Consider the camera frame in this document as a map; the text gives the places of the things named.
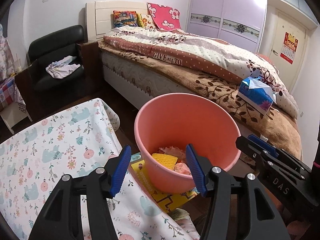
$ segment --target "wardrobe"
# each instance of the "wardrobe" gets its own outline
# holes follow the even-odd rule
[[[267,0],[191,0],[187,32],[256,53],[266,10]]]

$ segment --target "screw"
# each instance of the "screw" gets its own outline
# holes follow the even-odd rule
[[[254,180],[256,178],[256,176],[254,174],[252,174],[252,173],[249,173],[247,175],[247,177],[248,177],[249,180]]]
[[[219,167],[213,167],[213,168],[212,168],[212,171],[213,171],[214,173],[220,173],[220,172],[221,172],[221,169],[220,169]]]
[[[70,175],[66,174],[62,176],[63,181],[68,181],[70,179]]]
[[[102,168],[102,167],[97,168],[97,169],[96,169],[96,173],[97,173],[97,174],[102,174],[102,173],[104,173],[104,168]]]

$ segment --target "red wall calendar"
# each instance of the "red wall calendar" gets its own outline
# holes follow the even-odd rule
[[[280,57],[292,64],[296,54],[297,45],[298,40],[291,33],[285,33]]]

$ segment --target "blue tissue package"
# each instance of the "blue tissue package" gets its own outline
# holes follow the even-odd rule
[[[249,89],[250,81],[253,79],[254,78],[252,77],[248,77],[242,80],[239,87],[238,96],[241,97],[244,101],[248,102],[250,105],[252,105],[261,114],[265,115],[271,107],[273,100],[264,91],[263,88]]]

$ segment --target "headboard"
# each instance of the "headboard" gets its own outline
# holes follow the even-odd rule
[[[114,28],[113,11],[136,11],[148,14],[146,2],[97,1],[85,6],[88,40],[96,41]]]

